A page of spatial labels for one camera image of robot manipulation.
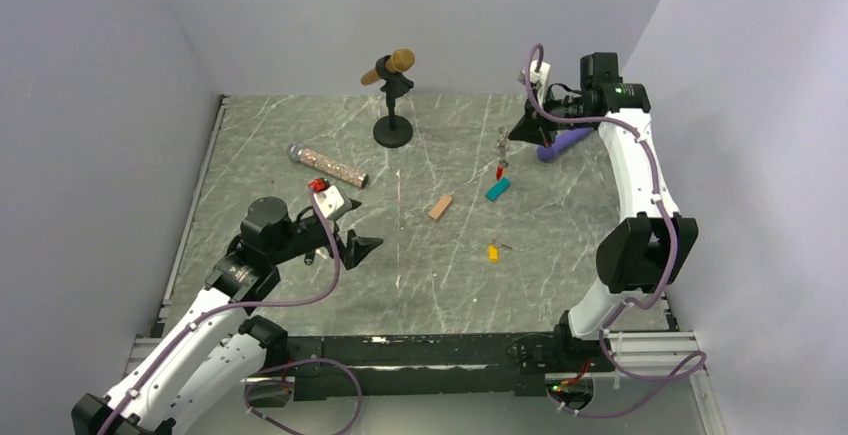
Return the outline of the yellow tag key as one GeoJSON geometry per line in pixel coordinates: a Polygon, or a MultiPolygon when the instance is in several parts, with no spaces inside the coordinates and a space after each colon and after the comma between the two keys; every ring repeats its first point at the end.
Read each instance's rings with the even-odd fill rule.
{"type": "Polygon", "coordinates": [[[512,251],[513,247],[498,241],[497,239],[493,239],[487,245],[487,257],[491,263],[498,263],[502,257],[502,254],[508,251],[512,251]]]}

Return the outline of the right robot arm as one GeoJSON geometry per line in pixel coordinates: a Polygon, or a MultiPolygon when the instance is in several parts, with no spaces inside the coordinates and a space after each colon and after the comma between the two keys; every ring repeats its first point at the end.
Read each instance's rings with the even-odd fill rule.
{"type": "Polygon", "coordinates": [[[673,200],[655,151],[647,90],[623,80],[617,54],[582,57],[578,89],[561,98],[548,96],[550,71],[543,46],[536,44],[521,70],[526,103],[510,139],[550,147],[562,131],[596,131],[619,202],[619,223],[596,250],[597,278],[567,311],[569,333],[551,345],[553,361],[572,371],[590,357],[587,340],[602,335],[625,309],[647,310],[659,301],[691,251],[698,225],[673,200]]]}

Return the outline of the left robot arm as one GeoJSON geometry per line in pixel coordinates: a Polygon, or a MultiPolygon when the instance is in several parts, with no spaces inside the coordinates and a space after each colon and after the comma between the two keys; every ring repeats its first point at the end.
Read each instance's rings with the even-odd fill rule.
{"type": "Polygon", "coordinates": [[[277,197],[255,200],[203,288],[153,351],[105,395],[84,395],[73,407],[77,434],[184,434],[243,379],[279,372],[289,357],[288,333],[256,314],[279,283],[279,265],[313,260],[327,249],[333,285],[382,244],[354,230],[340,238],[336,222],[359,207],[337,187],[310,194],[290,218],[277,197]]]}

